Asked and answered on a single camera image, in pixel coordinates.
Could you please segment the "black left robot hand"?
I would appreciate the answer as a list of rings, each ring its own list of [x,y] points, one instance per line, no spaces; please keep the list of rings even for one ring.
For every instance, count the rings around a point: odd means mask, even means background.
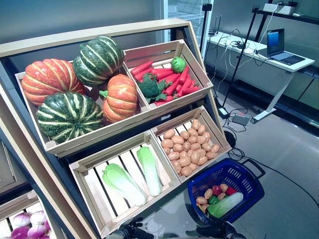
[[[117,230],[107,235],[106,239],[153,239],[154,235],[141,229],[143,218],[132,219],[128,224],[122,224]]]

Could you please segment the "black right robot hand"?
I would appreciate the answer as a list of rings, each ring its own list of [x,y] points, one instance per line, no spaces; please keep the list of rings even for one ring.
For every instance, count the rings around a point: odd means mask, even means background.
[[[213,224],[208,227],[197,226],[195,230],[186,231],[187,236],[190,237],[205,237],[217,239],[246,239],[246,237],[237,232],[235,227],[226,221]]]

